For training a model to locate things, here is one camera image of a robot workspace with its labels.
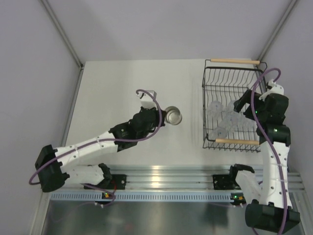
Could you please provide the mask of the clear plastic cup bottom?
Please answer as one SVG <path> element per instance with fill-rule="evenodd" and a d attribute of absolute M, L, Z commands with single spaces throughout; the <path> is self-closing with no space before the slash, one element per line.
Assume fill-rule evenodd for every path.
<path fill-rule="evenodd" d="M 244 130 L 245 129 L 252 130 L 255 126 L 255 121 L 248 119 L 243 115 L 240 115 L 238 126 L 239 126 L 239 128 L 243 128 Z"/>

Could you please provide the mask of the steel cup cork base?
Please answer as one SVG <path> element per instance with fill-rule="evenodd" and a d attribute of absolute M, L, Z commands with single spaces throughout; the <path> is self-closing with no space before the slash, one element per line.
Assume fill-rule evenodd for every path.
<path fill-rule="evenodd" d="M 179 125 L 182 121 L 182 114 L 179 108 L 175 106 L 169 106 L 165 109 L 165 122 L 170 125 Z"/>

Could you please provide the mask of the black wire dish rack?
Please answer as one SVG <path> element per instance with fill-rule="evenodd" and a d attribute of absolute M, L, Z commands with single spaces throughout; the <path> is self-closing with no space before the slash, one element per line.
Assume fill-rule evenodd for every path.
<path fill-rule="evenodd" d="M 202 78 L 203 148 L 260 152 L 262 143 L 291 145 L 284 124 L 289 99 L 263 71 L 205 61 Z"/>

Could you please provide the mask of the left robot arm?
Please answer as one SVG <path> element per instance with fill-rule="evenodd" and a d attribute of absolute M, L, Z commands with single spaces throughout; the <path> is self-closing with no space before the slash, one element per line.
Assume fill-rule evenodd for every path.
<path fill-rule="evenodd" d="M 44 146 L 35 162 L 42 192 L 53 192 L 67 184 L 108 188 L 112 182 L 109 168 L 105 163 L 91 162 L 152 137 L 165 125 L 165 116 L 164 110 L 142 107 L 132 119 L 98 137 L 65 147 Z"/>

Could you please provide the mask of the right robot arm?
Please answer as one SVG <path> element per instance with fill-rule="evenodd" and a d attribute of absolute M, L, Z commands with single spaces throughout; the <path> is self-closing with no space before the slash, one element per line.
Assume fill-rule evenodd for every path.
<path fill-rule="evenodd" d="M 247 90 L 235 101 L 234 111 L 256 121 L 263 159 L 263 183 L 260 185 L 252 167 L 235 164 L 228 182 L 241 188 L 247 206 L 246 225 L 252 229 L 285 234 L 300 222 L 300 213 L 292 208 L 288 189 L 288 154 L 291 131 L 283 124 L 289 105 L 286 96 L 278 93 L 258 94 Z"/>

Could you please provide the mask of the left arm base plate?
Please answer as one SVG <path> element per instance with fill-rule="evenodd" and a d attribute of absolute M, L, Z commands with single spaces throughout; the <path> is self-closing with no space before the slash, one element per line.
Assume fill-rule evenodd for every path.
<path fill-rule="evenodd" d="M 92 185 L 100 189 L 118 189 L 124 190 L 127 182 L 126 174 L 113 174 L 111 176 L 105 176 L 105 178 L 97 185 Z"/>

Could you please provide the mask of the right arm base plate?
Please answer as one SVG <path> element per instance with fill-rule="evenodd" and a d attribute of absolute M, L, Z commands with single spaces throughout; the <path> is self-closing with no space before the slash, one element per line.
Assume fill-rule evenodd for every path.
<path fill-rule="evenodd" d="M 235 178 L 230 174 L 212 175 L 214 190 L 240 190 L 240 186 L 235 182 Z"/>

